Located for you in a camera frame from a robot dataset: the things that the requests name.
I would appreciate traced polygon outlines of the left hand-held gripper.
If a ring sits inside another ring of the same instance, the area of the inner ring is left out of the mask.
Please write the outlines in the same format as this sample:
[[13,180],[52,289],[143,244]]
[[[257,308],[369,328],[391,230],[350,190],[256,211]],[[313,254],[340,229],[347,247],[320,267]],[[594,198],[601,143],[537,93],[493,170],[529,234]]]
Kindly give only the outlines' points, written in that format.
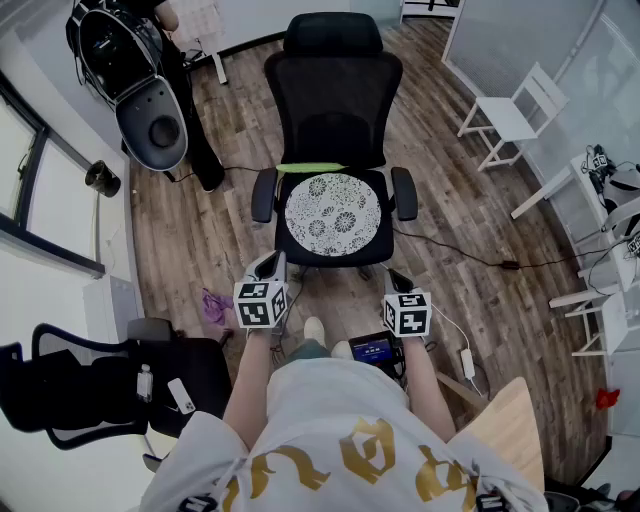
[[280,250],[254,260],[235,283],[233,302],[244,329],[274,328],[289,308],[286,254]]

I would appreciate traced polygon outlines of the round floral black-white cushion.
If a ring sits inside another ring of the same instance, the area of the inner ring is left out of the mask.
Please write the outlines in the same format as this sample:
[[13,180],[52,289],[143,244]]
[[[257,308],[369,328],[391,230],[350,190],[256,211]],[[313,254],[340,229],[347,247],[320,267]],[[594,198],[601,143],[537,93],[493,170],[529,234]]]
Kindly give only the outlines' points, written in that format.
[[320,256],[351,255],[369,244],[382,210],[370,185],[343,173],[310,177],[285,203],[287,230],[305,250]]

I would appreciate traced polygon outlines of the black mesh office chair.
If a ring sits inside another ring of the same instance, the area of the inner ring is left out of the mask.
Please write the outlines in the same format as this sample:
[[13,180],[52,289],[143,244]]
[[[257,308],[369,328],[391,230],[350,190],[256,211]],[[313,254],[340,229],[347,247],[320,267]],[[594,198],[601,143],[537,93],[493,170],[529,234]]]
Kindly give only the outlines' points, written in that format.
[[[418,215],[411,173],[388,167],[383,149],[403,73],[400,59],[384,49],[377,24],[367,14],[305,13],[292,19],[282,49],[267,58],[264,73],[282,125],[280,164],[328,162],[345,169],[307,174],[261,170],[251,197],[253,220],[275,224],[275,248],[301,269],[354,268],[370,279],[373,266],[393,255],[394,222]],[[285,203],[293,188],[327,173],[364,181],[381,206],[382,222],[373,240],[351,255],[313,254],[293,239],[285,224]]]

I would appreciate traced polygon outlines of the person's left forearm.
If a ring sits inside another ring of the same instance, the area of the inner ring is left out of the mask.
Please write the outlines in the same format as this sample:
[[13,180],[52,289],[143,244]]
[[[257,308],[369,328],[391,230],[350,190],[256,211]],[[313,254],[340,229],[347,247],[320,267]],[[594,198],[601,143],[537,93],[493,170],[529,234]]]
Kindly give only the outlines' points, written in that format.
[[236,381],[223,415],[251,450],[267,424],[267,387],[272,371],[271,331],[254,329],[247,335]]

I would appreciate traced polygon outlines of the person's right forearm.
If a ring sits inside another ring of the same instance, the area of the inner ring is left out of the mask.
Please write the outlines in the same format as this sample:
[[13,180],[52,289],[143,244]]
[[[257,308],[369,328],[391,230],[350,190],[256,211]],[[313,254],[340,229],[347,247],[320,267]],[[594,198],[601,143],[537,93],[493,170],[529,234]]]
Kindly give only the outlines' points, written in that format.
[[411,411],[447,443],[456,435],[456,427],[424,341],[406,337],[402,344]]

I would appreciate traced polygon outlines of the purple cloth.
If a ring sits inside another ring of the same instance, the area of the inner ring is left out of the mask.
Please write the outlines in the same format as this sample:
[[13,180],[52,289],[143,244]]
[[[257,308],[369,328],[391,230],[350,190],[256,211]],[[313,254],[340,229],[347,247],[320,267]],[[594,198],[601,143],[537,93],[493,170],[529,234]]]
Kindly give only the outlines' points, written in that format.
[[214,294],[207,288],[202,289],[202,312],[209,323],[224,326],[225,311],[232,310],[233,307],[232,297]]

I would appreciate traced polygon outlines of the black screen device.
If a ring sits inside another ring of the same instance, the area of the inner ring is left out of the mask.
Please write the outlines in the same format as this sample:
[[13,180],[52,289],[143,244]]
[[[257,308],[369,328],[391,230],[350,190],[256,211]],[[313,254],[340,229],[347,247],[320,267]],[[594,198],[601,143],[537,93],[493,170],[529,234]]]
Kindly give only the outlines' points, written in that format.
[[355,361],[375,366],[396,381],[404,377],[404,352],[390,331],[351,338],[348,344]]

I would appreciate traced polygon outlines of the person's left white shoe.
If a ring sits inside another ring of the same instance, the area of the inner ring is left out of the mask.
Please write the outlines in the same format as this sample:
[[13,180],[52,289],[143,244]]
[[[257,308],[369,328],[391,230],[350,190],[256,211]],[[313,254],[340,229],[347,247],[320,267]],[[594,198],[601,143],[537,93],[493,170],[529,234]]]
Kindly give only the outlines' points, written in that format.
[[320,346],[326,347],[324,325],[318,317],[312,316],[306,319],[303,334],[306,340],[314,340]]

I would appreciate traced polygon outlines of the person's white printed t-shirt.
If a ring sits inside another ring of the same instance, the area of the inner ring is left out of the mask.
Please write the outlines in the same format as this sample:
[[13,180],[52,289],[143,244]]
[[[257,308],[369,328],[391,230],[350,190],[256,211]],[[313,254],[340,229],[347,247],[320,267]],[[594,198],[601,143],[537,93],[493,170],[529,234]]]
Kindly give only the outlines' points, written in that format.
[[247,447],[195,413],[140,512],[475,512],[495,494],[512,512],[548,512],[543,494],[467,434],[442,441],[375,367],[298,360],[277,370],[267,425]]

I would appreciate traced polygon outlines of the green bumpy cucumber toy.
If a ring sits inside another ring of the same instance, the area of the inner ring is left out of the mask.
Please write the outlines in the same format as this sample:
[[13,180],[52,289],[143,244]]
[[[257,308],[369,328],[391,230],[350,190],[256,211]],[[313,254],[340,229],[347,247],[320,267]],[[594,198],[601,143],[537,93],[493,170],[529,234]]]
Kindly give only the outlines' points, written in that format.
[[344,165],[328,162],[278,164],[276,170],[288,174],[326,173],[345,169]]

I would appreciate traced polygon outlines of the white radiator cabinet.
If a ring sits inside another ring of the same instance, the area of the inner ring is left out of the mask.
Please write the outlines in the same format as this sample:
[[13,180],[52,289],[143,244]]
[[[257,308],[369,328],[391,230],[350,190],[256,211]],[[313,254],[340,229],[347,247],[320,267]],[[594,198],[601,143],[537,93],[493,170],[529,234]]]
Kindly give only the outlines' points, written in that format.
[[111,344],[126,341],[129,322],[141,317],[133,284],[104,276],[84,286],[82,295],[88,339]]

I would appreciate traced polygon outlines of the spare grey gripper device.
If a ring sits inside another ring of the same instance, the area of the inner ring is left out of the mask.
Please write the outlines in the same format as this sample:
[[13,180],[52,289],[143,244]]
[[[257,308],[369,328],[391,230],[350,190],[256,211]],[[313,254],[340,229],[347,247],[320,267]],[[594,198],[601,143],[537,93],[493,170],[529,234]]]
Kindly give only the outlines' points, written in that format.
[[608,213],[640,197],[640,164],[614,164],[604,148],[596,144],[586,147],[581,172],[588,176],[601,205]]
[[640,258],[640,197],[615,208],[605,219],[601,231],[614,233],[619,229],[619,237],[614,246],[625,246],[623,259]]

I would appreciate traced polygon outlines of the white desk with thin leg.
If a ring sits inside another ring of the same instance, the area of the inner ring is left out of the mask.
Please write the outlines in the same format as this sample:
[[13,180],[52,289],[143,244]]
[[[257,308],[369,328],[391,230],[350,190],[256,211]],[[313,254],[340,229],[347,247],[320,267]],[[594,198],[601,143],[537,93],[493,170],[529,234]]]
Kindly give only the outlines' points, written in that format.
[[216,0],[170,0],[179,20],[178,29],[170,36],[177,47],[186,53],[200,52],[193,65],[211,62],[222,85],[228,80],[219,55],[223,36],[221,15]]

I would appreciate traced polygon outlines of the white wooden stool frame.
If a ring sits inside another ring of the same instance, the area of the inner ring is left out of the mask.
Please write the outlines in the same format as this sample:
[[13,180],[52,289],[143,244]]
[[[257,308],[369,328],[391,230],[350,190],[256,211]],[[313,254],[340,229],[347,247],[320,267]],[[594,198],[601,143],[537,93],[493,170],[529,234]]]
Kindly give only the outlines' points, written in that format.
[[623,292],[608,287],[603,293],[583,291],[551,299],[551,309],[571,307],[565,318],[581,317],[586,343],[573,357],[609,357],[630,332]]

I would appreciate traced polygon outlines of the black window frame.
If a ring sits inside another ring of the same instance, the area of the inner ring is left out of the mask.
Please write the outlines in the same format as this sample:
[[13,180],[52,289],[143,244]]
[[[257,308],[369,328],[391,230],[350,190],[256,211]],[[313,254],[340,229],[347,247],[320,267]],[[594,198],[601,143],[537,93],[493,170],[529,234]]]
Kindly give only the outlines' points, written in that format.
[[0,72],[0,240],[100,278],[90,162]]

